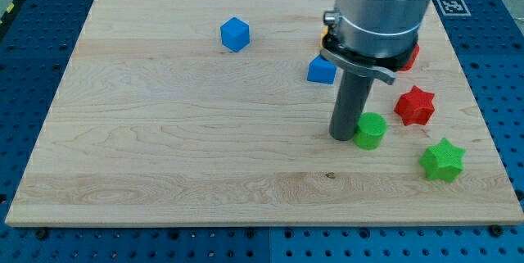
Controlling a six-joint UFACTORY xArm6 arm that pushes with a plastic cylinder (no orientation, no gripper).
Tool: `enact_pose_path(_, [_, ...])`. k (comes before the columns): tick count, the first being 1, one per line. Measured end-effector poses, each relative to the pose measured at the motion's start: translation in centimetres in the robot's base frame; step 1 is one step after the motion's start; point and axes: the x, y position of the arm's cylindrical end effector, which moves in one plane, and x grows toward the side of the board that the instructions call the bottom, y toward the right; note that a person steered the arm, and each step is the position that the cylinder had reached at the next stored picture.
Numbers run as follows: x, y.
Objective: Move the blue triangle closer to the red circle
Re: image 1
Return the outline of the silver and white robot arm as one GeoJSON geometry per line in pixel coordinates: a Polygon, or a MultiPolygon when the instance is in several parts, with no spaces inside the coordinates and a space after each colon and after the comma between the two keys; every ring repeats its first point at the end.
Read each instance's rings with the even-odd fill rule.
{"type": "Polygon", "coordinates": [[[320,55],[360,77],[392,84],[418,42],[431,0],[335,0],[320,55]]]}

